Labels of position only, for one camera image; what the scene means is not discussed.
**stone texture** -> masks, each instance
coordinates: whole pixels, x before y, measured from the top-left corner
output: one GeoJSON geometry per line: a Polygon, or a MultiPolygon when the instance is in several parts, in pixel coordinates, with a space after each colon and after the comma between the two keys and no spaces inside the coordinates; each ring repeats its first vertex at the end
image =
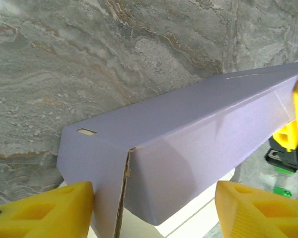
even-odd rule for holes
{"type": "Polygon", "coordinates": [[[298,0],[0,0],[0,204],[52,188],[61,129],[298,61],[298,0]]]}

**purple cardboard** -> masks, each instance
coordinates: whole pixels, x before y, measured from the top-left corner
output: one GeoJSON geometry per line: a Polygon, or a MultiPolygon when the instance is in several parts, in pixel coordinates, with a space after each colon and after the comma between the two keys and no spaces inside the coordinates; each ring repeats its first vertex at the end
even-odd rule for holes
{"type": "Polygon", "coordinates": [[[159,225],[295,119],[297,80],[298,63],[217,75],[65,126],[57,166],[92,181],[99,238],[119,237],[123,206],[159,225]]]}

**gray marble surface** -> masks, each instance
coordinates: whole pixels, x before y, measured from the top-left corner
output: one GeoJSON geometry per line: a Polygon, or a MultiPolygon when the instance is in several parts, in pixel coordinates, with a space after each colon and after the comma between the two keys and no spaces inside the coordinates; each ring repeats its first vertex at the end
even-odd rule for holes
{"type": "Polygon", "coordinates": [[[298,0],[0,0],[0,204],[57,186],[64,125],[298,61],[298,0]]]}

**cardboard box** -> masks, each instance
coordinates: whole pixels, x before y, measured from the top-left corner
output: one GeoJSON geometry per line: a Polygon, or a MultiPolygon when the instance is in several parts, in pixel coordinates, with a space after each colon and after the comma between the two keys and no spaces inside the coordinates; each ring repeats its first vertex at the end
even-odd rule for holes
{"type": "Polygon", "coordinates": [[[123,206],[159,225],[295,119],[298,62],[217,75],[65,126],[57,166],[92,181],[93,228],[119,237],[123,206]]]}

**corrugated cardboard edge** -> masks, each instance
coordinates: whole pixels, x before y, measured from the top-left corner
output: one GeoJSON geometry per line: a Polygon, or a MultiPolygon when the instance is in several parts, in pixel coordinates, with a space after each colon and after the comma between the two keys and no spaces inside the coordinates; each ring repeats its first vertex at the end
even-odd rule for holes
{"type": "Polygon", "coordinates": [[[120,195],[117,218],[116,218],[114,238],[119,238],[121,226],[122,226],[122,223],[123,223],[124,199],[125,199],[125,193],[126,193],[126,187],[127,187],[127,177],[130,176],[129,165],[130,165],[131,153],[133,153],[138,148],[140,148],[140,146],[137,146],[137,147],[134,147],[134,148],[130,149],[128,151],[128,155],[127,155],[127,158],[126,158],[125,171],[124,171],[123,183],[122,183],[122,188],[121,188],[121,195],[120,195]]]}

